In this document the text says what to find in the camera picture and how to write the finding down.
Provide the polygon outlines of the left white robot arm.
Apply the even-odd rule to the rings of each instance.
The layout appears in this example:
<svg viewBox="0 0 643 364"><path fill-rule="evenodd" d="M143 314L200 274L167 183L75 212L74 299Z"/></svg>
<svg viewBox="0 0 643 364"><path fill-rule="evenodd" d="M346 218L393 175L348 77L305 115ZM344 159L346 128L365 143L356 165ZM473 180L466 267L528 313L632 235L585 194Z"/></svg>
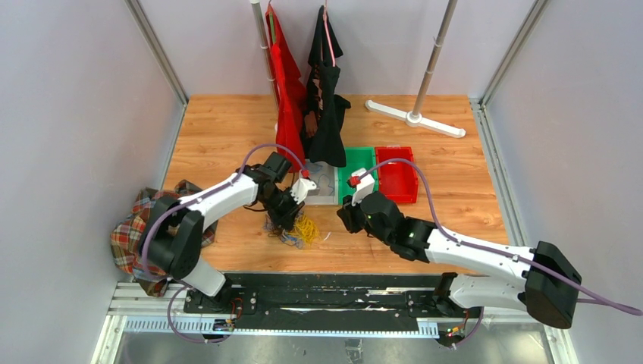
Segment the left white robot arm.
<svg viewBox="0 0 643 364"><path fill-rule="evenodd" d="M228 179L190 196L157 199L138 247L149 274L150 265L170 279L181 281L203 294L203 303L214 313L226 312L232 293L225 275L201 257L202 235L225 215L260 203L271 223L293 229L308 194L317 185L306 169L288 188L280 189L292 164L273 152L262 164L242 164Z"/></svg>

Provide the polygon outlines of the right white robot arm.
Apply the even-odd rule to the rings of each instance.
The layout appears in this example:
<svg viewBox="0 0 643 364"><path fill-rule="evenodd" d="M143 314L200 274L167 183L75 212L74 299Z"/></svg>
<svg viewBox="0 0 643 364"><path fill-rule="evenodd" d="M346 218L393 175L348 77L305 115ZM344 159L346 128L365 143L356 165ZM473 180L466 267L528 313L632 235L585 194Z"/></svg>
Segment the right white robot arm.
<svg viewBox="0 0 643 364"><path fill-rule="evenodd" d="M349 233L365 231L402 259L472 270L472 275L442 274L433 293L434 307L442 315L494 307L526 312L554 328L572 326L582 276L552 243L541 241L529 248L468 237L405 216L379 192L360 202L345 196L337 216Z"/></svg>

